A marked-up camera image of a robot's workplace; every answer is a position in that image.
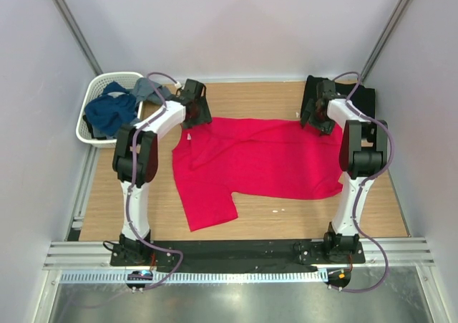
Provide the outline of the red t shirt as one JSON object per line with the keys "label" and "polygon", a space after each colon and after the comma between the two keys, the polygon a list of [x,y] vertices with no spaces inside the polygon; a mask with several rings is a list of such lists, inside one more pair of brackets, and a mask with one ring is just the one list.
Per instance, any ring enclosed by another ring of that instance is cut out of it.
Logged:
{"label": "red t shirt", "polygon": [[288,120],[216,117],[183,130],[172,152],[191,231],[238,217],[232,194],[319,200],[342,190],[342,130],[325,135]]}

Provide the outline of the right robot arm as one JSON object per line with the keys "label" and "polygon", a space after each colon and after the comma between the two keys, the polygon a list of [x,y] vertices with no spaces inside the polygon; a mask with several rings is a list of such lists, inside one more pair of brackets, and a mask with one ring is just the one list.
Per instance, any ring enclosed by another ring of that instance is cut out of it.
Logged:
{"label": "right robot arm", "polygon": [[359,254],[361,214],[367,194],[389,160],[387,124],[362,112],[332,80],[308,76],[301,103],[300,122],[329,136],[343,130],[338,164],[344,173],[338,210],[328,225],[319,252],[337,263]]}

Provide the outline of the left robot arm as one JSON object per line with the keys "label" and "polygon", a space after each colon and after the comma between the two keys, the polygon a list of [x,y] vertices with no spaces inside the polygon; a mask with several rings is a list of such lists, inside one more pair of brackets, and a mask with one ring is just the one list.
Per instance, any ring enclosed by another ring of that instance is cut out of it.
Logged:
{"label": "left robot arm", "polygon": [[174,81],[174,86],[176,93],[172,94],[143,77],[136,90],[145,97],[155,94],[160,109],[118,132],[112,166],[122,186],[125,212],[113,254],[127,256],[138,266],[145,265],[155,250],[150,242],[147,204],[149,185],[157,174],[160,139],[178,125],[189,129],[212,122],[205,84],[187,79],[183,85]]}

